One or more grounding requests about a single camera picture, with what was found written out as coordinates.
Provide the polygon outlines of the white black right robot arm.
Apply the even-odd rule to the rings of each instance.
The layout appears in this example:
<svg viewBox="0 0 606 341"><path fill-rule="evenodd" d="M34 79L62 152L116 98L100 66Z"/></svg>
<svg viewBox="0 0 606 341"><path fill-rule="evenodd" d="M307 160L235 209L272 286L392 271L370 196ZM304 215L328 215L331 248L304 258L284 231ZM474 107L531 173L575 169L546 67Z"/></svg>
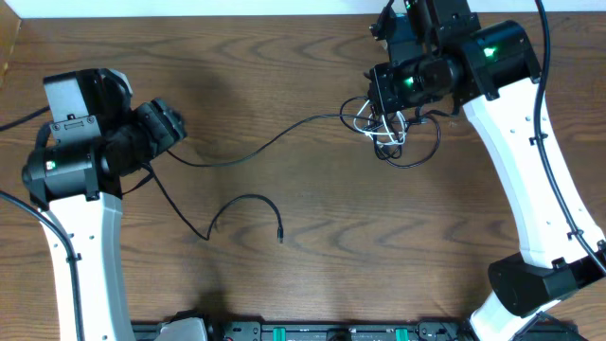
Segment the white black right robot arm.
<svg viewBox="0 0 606 341"><path fill-rule="evenodd" d="M519 250L492 263L490 295L461 340L571 339L549 310L605 276L605 236L566 166L544 99L548 54L507 20L482 27L465 1L386 5L370 28L389 59L368 74L370 123L379 156L392 162L411 121L435 120L445 97L485 144L516 223Z"/></svg>

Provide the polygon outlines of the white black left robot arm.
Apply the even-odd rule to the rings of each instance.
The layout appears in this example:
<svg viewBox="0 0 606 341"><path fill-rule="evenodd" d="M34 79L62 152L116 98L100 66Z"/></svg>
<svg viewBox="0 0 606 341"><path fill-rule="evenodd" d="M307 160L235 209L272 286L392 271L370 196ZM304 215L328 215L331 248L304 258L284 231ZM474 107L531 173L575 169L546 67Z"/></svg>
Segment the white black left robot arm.
<svg viewBox="0 0 606 341"><path fill-rule="evenodd" d="M23 169L31 211L44 227L62 340L133 340L120 256L123 176L186 136L163 100L58 113Z"/></svg>

